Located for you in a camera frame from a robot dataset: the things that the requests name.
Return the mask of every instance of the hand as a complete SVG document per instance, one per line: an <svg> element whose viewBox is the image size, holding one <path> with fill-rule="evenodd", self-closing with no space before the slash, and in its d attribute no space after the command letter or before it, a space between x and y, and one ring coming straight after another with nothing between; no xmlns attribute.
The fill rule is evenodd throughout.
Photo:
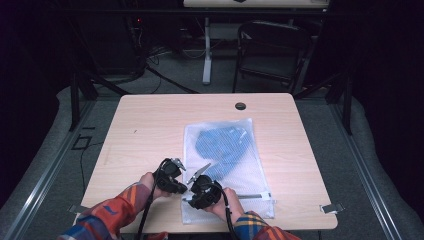
<svg viewBox="0 0 424 240"><path fill-rule="evenodd" d="M225 195L227 195L228 199L228 205L230 206L230 212L231 212L231 223L236 223L237 219L241 217L241 215L244 214L243 207L241 206L240 200L238 199L238 196L236 194L236 191L231 188L224 188ZM221 220L224 222L227 221L227 217L225 215L225 202L224 202L224 196L221 196L221 199L216 204L213 204L207 208L204 208L206 212L213 213L217 215Z"/></svg>
<svg viewBox="0 0 424 240"><path fill-rule="evenodd" d="M147 172L140 178L140 182L146 186L150 191L152 191L153 184L155 182L155 179L153 178L153 174L151 172ZM160 190L158 187L155 188L155 191L153 193L153 200L159 198L159 197L170 197L171 193L165 192Z"/></svg>

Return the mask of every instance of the metal rail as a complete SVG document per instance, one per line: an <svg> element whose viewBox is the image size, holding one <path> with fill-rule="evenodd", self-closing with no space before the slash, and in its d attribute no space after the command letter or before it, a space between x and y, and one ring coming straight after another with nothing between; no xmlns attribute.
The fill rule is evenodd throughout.
<svg viewBox="0 0 424 240"><path fill-rule="evenodd" d="M363 158L361 152L358 149L358 146L355 143L353 136L349 135L344 129L343 123L341 121L341 112L336 104L330 104L330 111L336 120L337 127L342 133L347 145L349 146L354 159L356 170L359 175L359 179L364 186L365 192L368 195L368 198L371 202L371 205L375 211L375 214L380 221L381 227L387 237L387 239L401 240L402 236L400 235L395 223L393 222L392 216L390 215L389 210L387 209L386 203L381 196L378 188L371 176L368 166Z"/></svg>
<svg viewBox="0 0 424 240"><path fill-rule="evenodd" d="M4 238L5 240L22 239L24 237L26 230L28 229L33 218L35 217L38 208L41 206L41 203L46 197L50 187L53 185L53 182L56 179L61 166L63 165L66 151L78 137L77 133L82 128L84 122L87 120L88 113L93 109L94 104L95 102L88 101L85 107L82 109L82 118L80 123L77 125L76 129L73 132L69 132L65 137L55 158L50 163L50 165L47 166L43 175L38 180L37 185L32 190L30 196L28 197L27 201L25 202L24 206L16 217L15 221L10 226L9 231L7 232Z"/></svg>

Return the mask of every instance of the metal clamp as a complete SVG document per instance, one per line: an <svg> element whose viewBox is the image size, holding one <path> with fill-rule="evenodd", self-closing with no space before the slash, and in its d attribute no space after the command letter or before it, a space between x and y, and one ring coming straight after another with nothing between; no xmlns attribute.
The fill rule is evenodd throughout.
<svg viewBox="0 0 424 240"><path fill-rule="evenodd" d="M84 212L87 209L88 209L88 207L84 207L84 206L81 206L81 205L71 205L68 208L68 212L78 214L78 213Z"/></svg>
<svg viewBox="0 0 424 240"><path fill-rule="evenodd" d="M333 213L333 214L337 214L343 210L345 210L345 208L343 207L343 205L341 203L336 203L336 204L330 204L330 205L319 205L321 212L324 212L325 214L327 213Z"/></svg>

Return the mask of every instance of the person's right hand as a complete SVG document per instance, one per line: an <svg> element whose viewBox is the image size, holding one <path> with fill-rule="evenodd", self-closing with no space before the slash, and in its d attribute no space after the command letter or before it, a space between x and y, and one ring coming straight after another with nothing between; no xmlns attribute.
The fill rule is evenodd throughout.
<svg viewBox="0 0 424 240"><path fill-rule="evenodd" d="M228 205L230 206L231 223L234 224L237 222L237 219L239 219L239 217L244 214L244 210L234 189L224 188L224 192L225 195L227 195ZM203 210L217 215L224 222L227 221L227 217L225 215L225 202L223 195L216 204L204 208Z"/></svg>

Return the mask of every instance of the black hole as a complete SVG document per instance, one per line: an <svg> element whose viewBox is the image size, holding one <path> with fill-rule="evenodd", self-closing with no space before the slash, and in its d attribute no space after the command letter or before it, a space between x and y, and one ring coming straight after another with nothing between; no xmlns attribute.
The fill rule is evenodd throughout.
<svg viewBox="0 0 424 240"><path fill-rule="evenodd" d="M246 104L244 104L244 103L236 103L236 109L237 110L244 110L244 109L246 109Z"/></svg>

